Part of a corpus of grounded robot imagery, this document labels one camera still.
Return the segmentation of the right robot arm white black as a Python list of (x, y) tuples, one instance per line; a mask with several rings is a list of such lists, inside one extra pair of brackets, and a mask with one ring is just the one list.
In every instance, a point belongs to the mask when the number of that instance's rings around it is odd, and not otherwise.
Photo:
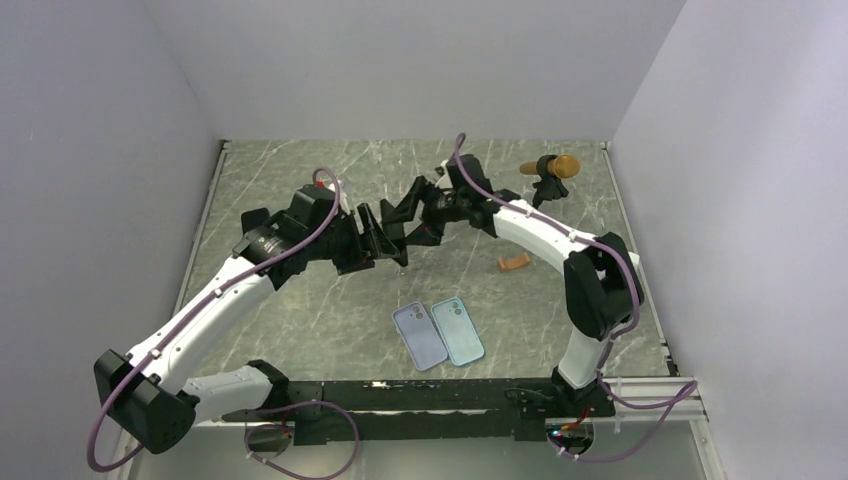
[(554, 370), (553, 406), (572, 416), (586, 407), (615, 328), (627, 322), (644, 301), (636, 275), (637, 259), (623, 239), (609, 232), (592, 236), (542, 213), (540, 206), (563, 199), (564, 180), (580, 162), (571, 155), (544, 155), (520, 166), (535, 175), (526, 201), (508, 190), (493, 190), (480, 161), (464, 154), (444, 161), (432, 182), (417, 177), (401, 201), (380, 202), (386, 234), (400, 249), (437, 246), (449, 223), (466, 222), (488, 235), (510, 241), (556, 268), (563, 277), (566, 311), (573, 332)]

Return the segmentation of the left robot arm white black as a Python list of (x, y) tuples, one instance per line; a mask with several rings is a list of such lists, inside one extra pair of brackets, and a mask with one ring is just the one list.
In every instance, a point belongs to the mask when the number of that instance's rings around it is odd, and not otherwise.
[(196, 378), (206, 352), (237, 321), (312, 261), (338, 274), (366, 270), (378, 259), (406, 265), (404, 218), (383, 200), (373, 215), (362, 203), (349, 213), (327, 186), (306, 185), (288, 208), (242, 214), (243, 236), (213, 279), (174, 318), (125, 355), (106, 351), (94, 365), (108, 416), (151, 453), (175, 446), (198, 422), (253, 411), (279, 417), (291, 401), (288, 378), (264, 360)]

